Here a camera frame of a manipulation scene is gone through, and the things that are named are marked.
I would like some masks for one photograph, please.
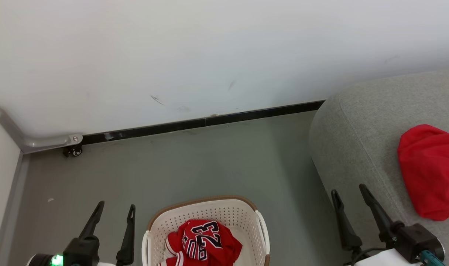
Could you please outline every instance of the gray metal bracket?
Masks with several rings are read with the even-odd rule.
[[[43,150],[52,150],[71,145],[78,145],[82,142],[83,136],[81,134],[72,134],[64,136],[56,136],[49,138],[31,138],[25,136],[19,127],[15,124],[13,119],[0,108],[0,124],[5,128],[6,132],[13,141],[18,145],[21,151],[27,153],[37,153]]]

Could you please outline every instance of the basket bottom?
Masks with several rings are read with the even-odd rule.
[[[231,234],[233,234],[233,237],[235,237],[235,239],[237,239],[243,245],[241,254],[239,254],[239,258],[236,260],[233,266],[255,265],[254,249],[252,244],[249,242],[249,237],[246,237],[247,234],[241,231],[241,228],[239,227],[228,226],[228,228],[230,229]]]

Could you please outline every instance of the floor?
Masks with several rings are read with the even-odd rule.
[[[307,145],[314,112],[31,155],[10,266],[35,253],[62,253],[105,200],[100,261],[115,263],[130,204],[136,205],[134,265],[149,219],[161,208],[212,195],[242,195],[257,205],[270,233],[272,265],[341,265],[330,200]]]

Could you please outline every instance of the green indicator light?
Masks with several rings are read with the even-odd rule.
[[[52,257],[51,266],[64,266],[64,257],[61,255]]]

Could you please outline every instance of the gray sofa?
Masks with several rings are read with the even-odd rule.
[[[329,192],[337,189],[364,248],[384,247],[358,185],[364,183],[393,220],[420,223],[444,245],[449,265],[449,219],[421,218],[397,160],[400,136],[419,124],[449,132],[449,69],[370,81],[324,102],[313,120],[312,158]]]

